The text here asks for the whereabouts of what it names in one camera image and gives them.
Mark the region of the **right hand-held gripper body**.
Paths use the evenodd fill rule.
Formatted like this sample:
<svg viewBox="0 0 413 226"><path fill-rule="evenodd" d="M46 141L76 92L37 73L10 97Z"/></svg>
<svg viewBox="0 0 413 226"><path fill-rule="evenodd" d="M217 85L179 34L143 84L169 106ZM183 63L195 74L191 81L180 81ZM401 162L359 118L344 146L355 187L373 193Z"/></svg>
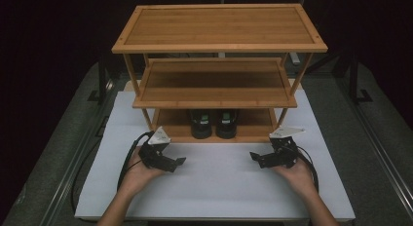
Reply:
<svg viewBox="0 0 413 226"><path fill-rule="evenodd" d="M293 136L304 131L303 128L278 127L269 134L270 142L278 159L278 166L291 168L295 165L300 152Z"/></svg>

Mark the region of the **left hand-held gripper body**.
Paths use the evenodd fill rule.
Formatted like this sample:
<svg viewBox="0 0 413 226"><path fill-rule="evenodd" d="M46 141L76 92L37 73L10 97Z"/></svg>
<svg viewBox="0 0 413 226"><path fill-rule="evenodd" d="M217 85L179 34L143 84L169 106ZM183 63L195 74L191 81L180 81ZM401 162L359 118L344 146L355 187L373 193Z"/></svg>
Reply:
<svg viewBox="0 0 413 226"><path fill-rule="evenodd" d="M149 138L143 143L138 154L143 164L148 168L155 168L158 161L167 161L162 152L170 144L171 139L162 127L149 132Z"/></svg>

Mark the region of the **grey metal rail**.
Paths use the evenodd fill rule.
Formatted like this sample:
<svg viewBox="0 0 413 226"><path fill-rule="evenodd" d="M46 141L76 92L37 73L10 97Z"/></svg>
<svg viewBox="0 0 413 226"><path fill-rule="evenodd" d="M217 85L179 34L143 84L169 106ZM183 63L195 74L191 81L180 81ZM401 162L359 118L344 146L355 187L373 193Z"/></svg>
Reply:
<svg viewBox="0 0 413 226"><path fill-rule="evenodd" d="M346 80L337 80L367 136L382 172L391 184L391 193L402 205L401 212L413 226L413 131L405 124L386 96L372 82L356 90Z"/></svg>
<svg viewBox="0 0 413 226"><path fill-rule="evenodd" d="M63 125L57 127L56 141L52 143L53 148L61 149L49 158L51 166L47 168L56 174L56 186L41 214L39 226L92 224L91 220L76 218L75 211L117 92L118 89L112 87L102 102L96 98L88 101L75 97L75 104L69 104L68 112L63 115Z"/></svg>

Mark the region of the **black metal stand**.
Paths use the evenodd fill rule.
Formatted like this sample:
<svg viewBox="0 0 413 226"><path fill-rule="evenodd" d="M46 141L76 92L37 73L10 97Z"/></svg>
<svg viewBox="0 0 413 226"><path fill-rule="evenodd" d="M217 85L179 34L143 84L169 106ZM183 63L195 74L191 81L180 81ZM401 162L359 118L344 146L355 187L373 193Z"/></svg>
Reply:
<svg viewBox="0 0 413 226"><path fill-rule="evenodd" d="M350 80L349 80L349 96L355 105L362 102L372 102L372 98L367 90L357 89L358 79L358 60L354 52L350 54Z"/></svg>
<svg viewBox="0 0 413 226"><path fill-rule="evenodd" d="M110 91L112 75L113 67L111 54L109 52L104 52L97 62L98 88L96 91L90 93L88 101L95 101L98 105L101 105L104 102Z"/></svg>

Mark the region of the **wooden shoe rack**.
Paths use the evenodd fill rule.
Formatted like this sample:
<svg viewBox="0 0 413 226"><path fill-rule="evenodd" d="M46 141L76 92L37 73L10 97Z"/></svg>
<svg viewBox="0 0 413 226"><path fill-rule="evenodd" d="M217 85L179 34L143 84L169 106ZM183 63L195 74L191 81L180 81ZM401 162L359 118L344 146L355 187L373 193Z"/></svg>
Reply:
<svg viewBox="0 0 413 226"><path fill-rule="evenodd" d="M236 109L234 141L267 141L297 105L302 78L288 79L288 55L326 50L299 4L138 6L112 48L126 63L143 55L132 105L175 142L194 141L192 109Z"/></svg>

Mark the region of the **person's left hand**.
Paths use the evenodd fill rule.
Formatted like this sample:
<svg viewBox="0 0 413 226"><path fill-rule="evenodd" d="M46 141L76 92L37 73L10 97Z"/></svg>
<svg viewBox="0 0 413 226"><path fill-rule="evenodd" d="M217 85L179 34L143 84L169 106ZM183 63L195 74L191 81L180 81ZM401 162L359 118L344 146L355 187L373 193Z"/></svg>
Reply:
<svg viewBox="0 0 413 226"><path fill-rule="evenodd" d="M131 155L127 165L127 171L122 180L119 192L130 196L140 192L151 180L164 174L160 169L147 168L139 156L140 148L137 147Z"/></svg>

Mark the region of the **person's right hand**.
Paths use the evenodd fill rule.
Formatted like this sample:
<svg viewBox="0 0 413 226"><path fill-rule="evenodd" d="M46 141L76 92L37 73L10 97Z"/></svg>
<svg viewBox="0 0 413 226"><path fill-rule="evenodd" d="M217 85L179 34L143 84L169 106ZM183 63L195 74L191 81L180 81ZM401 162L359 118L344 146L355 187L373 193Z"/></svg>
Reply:
<svg viewBox="0 0 413 226"><path fill-rule="evenodd" d="M292 168L273 167L273 171L289 183L294 192L302 199L313 198L318 192L307 165L298 159Z"/></svg>

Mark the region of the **black shoe with green insole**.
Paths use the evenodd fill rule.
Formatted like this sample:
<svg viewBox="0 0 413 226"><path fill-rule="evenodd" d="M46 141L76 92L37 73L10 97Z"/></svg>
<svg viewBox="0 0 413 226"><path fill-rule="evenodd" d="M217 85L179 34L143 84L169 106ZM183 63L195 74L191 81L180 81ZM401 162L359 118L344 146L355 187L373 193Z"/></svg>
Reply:
<svg viewBox="0 0 413 226"><path fill-rule="evenodd" d="M191 110L191 134L197 139L205 139L211 136L212 128L210 116L207 110Z"/></svg>
<svg viewBox="0 0 413 226"><path fill-rule="evenodd" d="M215 133L223 139L230 139L237 134L238 111L236 109L223 109L218 111L218 120Z"/></svg>

